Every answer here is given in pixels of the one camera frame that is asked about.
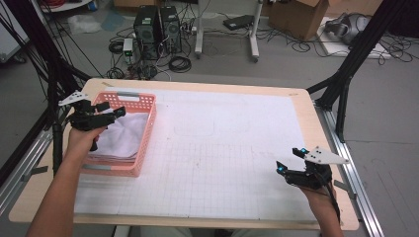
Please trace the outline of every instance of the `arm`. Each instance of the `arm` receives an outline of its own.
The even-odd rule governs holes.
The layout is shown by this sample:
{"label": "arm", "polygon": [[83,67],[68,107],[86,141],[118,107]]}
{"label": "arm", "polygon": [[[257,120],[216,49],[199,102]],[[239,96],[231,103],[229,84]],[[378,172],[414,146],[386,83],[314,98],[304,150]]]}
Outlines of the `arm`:
{"label": "arm", "polygon": [[105,128],[70,130],[63,161],[52,180],[27,236],[71,236],[80,168],[93,139]]}
{"label": "arm", "polygon": [[308,199],[311,211],[316,217],[320,225],[321,234],[323,237],[343,237],[343,232],[333,208],[332,201],[323,190],[308,190],[300,188]]}

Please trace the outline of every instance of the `aluminum rail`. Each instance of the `aluminum rail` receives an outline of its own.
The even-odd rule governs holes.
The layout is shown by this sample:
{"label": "aluminum rail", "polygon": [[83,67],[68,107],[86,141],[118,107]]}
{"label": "aluminum rail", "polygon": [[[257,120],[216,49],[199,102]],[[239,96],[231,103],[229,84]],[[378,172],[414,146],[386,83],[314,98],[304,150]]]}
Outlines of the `aluminum rail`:
{"label": "aluminum rail", "polygon": [[34,167],[37,166],[43,154],[52,141],[52,132],[42,130],[25,153],[25,156],[16,166],[5,184],[0,189],[0,215],[3,214],[9,203],[20,190],[20,187],[31,177]]}
{"label": "aluminum rail", "polygon": [[355,167],[348,146],[345,143],[342,143],[339,139],[339,136],[336,134],[336,119],[333,113],[329,111],[322,111],[320,114],[323,116],[325,122],[327,123],[329,134],[332,138],[338,155],[350,161],[349,164],[342,165],[341,167],[345,175],[344,178],[346,178],[351,191],[357,195],[356,202],[358,209],[364,220],[364,224],[368,233],[371,237],[384,236],[381,230],[381,226],[378,223],[376,214],[364,189],[361,178],[358,175],[358,171]]}

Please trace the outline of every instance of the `cardboard box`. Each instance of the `cardboard box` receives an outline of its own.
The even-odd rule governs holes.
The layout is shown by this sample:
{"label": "cardboard box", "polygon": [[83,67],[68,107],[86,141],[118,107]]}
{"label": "cardboard box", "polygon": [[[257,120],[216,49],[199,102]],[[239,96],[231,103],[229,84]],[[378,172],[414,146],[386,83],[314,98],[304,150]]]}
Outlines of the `cardboard box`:
{"label": "cardboard box", "polygon": [[114,0],[114,5],[119,9],[134,9],[136,11],[141,5],[160,6],[160,0]]}
{"label": "cardboard box", "polygon": [[299,40],[314,37],[329,5],[340,0],[293,0],[276,2],[269,15],[269,26]]}

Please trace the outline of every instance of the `computer tower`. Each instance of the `computer tower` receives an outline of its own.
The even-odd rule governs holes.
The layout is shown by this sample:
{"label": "computer tower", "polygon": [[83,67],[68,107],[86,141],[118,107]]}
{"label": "computer tower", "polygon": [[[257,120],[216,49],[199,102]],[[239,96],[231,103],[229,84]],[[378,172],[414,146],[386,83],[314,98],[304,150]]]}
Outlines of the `computer tower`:
{"label": "computer tower", "polygon": [[174,6],[160,8],[163,38],[168,53],[182,51],[180,21]]}
{"label": "computer tower", "polygon": [[154,5],[139,6],[133,23],[141,58],[158,59],[158,46],[163,41],[158,8]]}

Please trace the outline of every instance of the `table leg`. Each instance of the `table leg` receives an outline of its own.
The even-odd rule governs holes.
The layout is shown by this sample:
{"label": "table leg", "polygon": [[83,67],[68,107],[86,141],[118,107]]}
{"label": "table leg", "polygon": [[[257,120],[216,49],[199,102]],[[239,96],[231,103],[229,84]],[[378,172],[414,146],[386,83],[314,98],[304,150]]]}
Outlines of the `table leg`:
{"label": "table leg", "polygon": [[204,27],[203,27],[203,0],[198,0],[198,22],[197,22],[197,41],[195,42],[195,56],[197,59],[201,58],[203,52]]}
{"label": "table leg", "polygon": [[258,32],[259,18],[261,16],[262,6],[263,6],[263,0],[258,0],[258,6],[256,8],[253,28],[249,32],[250,46],[252,48],[252,57],[253,57],[254,62],[258,62],[259,60],[259,48],[258,48],[258,43],[256,41],[256,33]]}

